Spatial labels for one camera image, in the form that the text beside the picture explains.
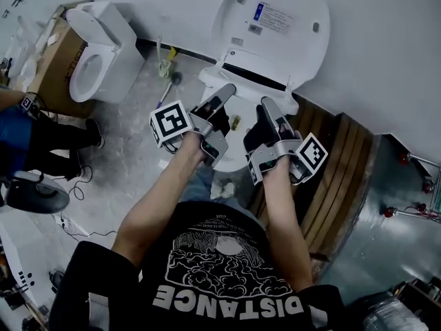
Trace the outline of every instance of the black shoe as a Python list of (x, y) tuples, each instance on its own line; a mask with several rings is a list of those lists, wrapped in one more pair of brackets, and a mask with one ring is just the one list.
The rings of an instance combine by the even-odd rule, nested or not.
[(101, 135), (98, 123), (94, 119), (87, 119), (85, 126), (92, 133), (93, 138), (96, 139), (93, 145), (97, 148), (102, 148), (104, 146), (104, 137)]
[(78, 155), (78, 150), (69, 151), (69, 161), (70, 161), (71, 170), (70, 173), (65, 176), (65, 179), (67, 181), (81, 176), (81, 164), (80, 164), (80, 157)]

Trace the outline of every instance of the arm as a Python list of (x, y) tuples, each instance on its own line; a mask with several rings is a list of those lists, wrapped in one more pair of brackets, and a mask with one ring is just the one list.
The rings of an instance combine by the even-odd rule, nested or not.
[(279, 159), (277, 167), (263, 178), (269, 225), (271, 255), (283, 278), (297, 292), (311, 287), (311, 259), (298, 226), (289, 181), (289, 157)]
[(0, 112), (23, 101), (26, 93), (14, 90), (0, 90)]
[(197, 134), (185, 135), (181, 148), (156, 183), (121, 223), (112, 250), (137, 268), (147, 249), (164, 231), (189, 178), (202, 161), (200, 143)]

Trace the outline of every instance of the white toilet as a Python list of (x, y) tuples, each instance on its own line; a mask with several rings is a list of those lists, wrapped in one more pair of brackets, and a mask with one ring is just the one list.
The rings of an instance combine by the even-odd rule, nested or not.
[(224, 0), (212, 28), (215, 66), (205, 68), (203, 101), (226, 83), (237, 92), (225, 111), (238, 125), (227, 135), (228, 151), (216, 170), (233, 172), (247, 165), (243, 137), (256, 123), (256, 106), (271, 97), (285, 114), (296, 114), (293, 90), (313, 79), (329, 41), (325, 0)]
[(66, 19), (88, 43), (70, 79), (72, 99), (124, 100), (145, 61), (129, 23), (105, 1), (82, 3), (69, 10)]

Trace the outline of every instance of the person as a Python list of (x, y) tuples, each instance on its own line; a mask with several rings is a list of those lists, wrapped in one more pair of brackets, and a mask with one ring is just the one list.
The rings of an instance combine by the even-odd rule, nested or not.
[[(70, 180), (81, 173), (76, 150), (89, 146), (102, 147), (98, 123), (86, 120), (87, 130), (52, 121), (42, 112), (34, 120), (18, 107), (25, 93), (0, 89), (0, 146), (1, 175), (12, 177), (17, 170), (39, 170), (55, 177)], [(51, 153), (70, 150), (65, 158)]]
[(108, 298), (110, 330), (185, 324), (341, 329), (338, 289), (313, 283), (289, 158), (280, 158), (263, 181), (265, 231), (236, 199), (210, 201), (212, 170), (196, 170), (204, 158), (200, 143), (194, 133), (184, 136), (156, 183), (122, 221), (112, 250), (78, 244), (52, 306), (51, 330), (82, 330), (79, 315), (91, 295)]

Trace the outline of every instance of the blue jeans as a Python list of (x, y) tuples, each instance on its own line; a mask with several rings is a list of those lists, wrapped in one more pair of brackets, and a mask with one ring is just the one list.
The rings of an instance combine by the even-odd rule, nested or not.
[(199, 167), (193, 177), (189, 180), (187, 186), (184, 189), (184, 193), (182, 194), (179, 202), (186, 201), (207, 201), (207, 202), (216, 202), (222, 203), (223, 205), (229, 206), (240, 213), (243, 213), (245, 216), (254, 220), (265, 230), (265, 227), (262, 223), (254, 216), (249, 210), (244, 209), (239, 205), (236, 197), (229, 197), (224, 199), (223, 197), (219, 197), (217, 199), (211, 200), (210, 194), (212, 191), (212, 182), (214, 178), (214, 170), (211, 167)]

